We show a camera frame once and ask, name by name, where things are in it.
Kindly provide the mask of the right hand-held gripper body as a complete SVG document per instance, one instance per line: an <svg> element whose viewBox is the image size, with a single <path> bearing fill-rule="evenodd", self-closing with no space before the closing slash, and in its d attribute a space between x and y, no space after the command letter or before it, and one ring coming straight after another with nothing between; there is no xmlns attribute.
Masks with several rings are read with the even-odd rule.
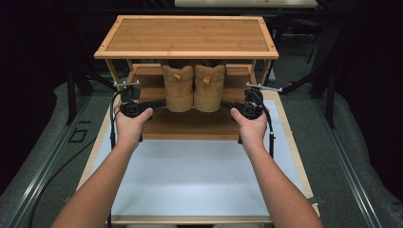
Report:
<svg viewBox="0 0 403 228"><path fill-rule="evenodd" d="M238 105L239 112L249 120L255 120L262 114L270 119L269 110L264 104L262 90L282 91L281 88L276 89L263 85L254 85L247 83L244 90L244 102Z"/></svg>

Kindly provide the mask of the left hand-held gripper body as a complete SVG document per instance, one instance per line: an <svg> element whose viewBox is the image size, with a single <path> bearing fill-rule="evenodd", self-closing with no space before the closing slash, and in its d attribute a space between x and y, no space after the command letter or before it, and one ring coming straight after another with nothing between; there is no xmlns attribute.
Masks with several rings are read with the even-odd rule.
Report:
<svg viewBox="0 0 403 228"><path fill-rule="evenodd" d="M141 90L139 89L140 82L122 82L113 84L116 87L121 87L121 104L120 111L130 118L135 118L142 114L146 109L152 108L152 102L141 102Z"/></svg>

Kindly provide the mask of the tan suede boot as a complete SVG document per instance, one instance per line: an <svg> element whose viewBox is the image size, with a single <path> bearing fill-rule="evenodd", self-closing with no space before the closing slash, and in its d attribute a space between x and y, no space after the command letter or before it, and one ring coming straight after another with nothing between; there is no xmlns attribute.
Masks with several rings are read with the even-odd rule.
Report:
<svg viewBox="0 0 403 228"><path fill-rule="evenodd" d="M200 61L194 66L194 107L201 112L215 112L221 107L226 76L225 64Z"/></svg>
<svg viewBox="0 0 403 228"><path fill-rule="evenodd" d="M194 70L190 65L162 64L166 107L172 112L186 112L193 107Z"/></svg>

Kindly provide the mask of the wooden three-tier shoe rack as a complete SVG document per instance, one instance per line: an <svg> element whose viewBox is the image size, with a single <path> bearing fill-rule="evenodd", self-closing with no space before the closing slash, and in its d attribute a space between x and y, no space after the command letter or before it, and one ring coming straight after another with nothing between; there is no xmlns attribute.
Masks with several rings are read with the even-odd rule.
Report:
<svg viewBox="0 0 403 228"><path fill-rule="evenodd" d="M113 62L127 61L128 78L140 81L140 99L145 101L164 97L158 60L227 60L222 96L239 102L246 82L256 80L256 61L276 60L278 51L260 17L119 15L94 57L106 61L113 77L117 76ZM143 136L146 140L235 141L239 133L227 109L175 113L164 107L153 112Z"/></svg>

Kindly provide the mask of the person's left hand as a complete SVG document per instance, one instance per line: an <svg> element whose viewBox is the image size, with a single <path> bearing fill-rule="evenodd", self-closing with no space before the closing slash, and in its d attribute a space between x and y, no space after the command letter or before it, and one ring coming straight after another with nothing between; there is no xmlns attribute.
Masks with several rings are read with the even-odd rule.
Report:
<svg viewBox="0 0 403 228"><path fill-rule="evenodd" d="M147 108L139 116L130 118L124 115L119 107L114 107L117 128L117 141L115 148L121 151L133 152L140 143L144 124L153 114L152 108Z"/></svg>

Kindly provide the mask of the person's right hand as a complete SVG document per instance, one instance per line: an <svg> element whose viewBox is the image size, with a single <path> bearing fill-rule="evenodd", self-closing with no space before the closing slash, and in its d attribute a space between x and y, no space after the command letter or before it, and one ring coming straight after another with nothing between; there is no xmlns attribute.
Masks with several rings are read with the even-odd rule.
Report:
<svg viewBox="0 0 403 228"><path fill-rule="evenodd" d="M253 152L264 150L263 139L267 127L265 114L261 114L254 120L249 120L242 116L236 108L232 108L230 113L239 125L242 147L246 153L252 154Z"/></svg>

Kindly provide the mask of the black metal stand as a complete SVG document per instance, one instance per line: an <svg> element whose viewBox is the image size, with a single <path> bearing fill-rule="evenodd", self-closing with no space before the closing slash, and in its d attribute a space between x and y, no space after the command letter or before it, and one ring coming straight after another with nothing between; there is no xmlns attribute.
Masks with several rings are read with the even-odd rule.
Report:
<svg viewBox="0 0 403 228"><path fill-rule="evenodd" d="M297 88L309 82L313 82L309 96L314 100L320 100L322 96L325 95L324 117L328 125L332 128L335 127L336 73L334 72L334 67L340 34L340 31L325 29L318 43L316 59L314 60L314 66L311 72L281 91L282 95L289 94Z"/></svg>
<svg viewBox="0 0 403 228"><path fill-rule="evenodd" d="M63 31L64 53L68 59L69 74L67 76L67 124L71 124L77 115L76 88L85 96L91 96L94 89L90 80L116 91L110 81L95 72L87 56L86 47L79 30L71 16L61 16L60 29Z"/></svg>

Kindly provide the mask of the white table mat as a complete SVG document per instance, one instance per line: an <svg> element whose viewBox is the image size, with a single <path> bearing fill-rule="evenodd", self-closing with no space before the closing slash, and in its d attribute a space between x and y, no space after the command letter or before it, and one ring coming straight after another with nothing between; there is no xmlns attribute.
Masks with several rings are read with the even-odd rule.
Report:
<svg viewBox="0 0 403 228"><path fill-rule="evenodd" d="M264 217L269 213L237 138L140 143L112 217Z"/></svg>

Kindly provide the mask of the grey metal floor rail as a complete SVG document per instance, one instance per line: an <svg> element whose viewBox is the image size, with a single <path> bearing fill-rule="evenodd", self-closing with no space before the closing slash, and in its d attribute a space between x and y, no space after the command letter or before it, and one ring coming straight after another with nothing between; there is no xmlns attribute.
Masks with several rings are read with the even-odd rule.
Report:
<svg viewBox="0 0 403 228"><path fill-rule="evenodd" d="M60 98L48 125L34 145L4 195L0 198L0 210L7 216L3 228L19 228L31 214L34 204L50 179L51 173L72 134L78 118L90 103L91 97L79 99L76 114L68 118L67 101Z"/></svg>
<svg viewBox="0 0 403 228"><path fill-rule="evenodd" d="M326 131L328 132L332 143L336 149L336 158L339 162L341 170L343 172L346 181L354 196L355 202L360 210L362 217L365 220L368 228L383 228L374 207L371 204L367 192L365 191L358 175L347 155L347 152L338 137L336 130L330 126L325 117L325 107L321 100L313 99L313 104L319 113L319 118L324 124Z"/></svg>

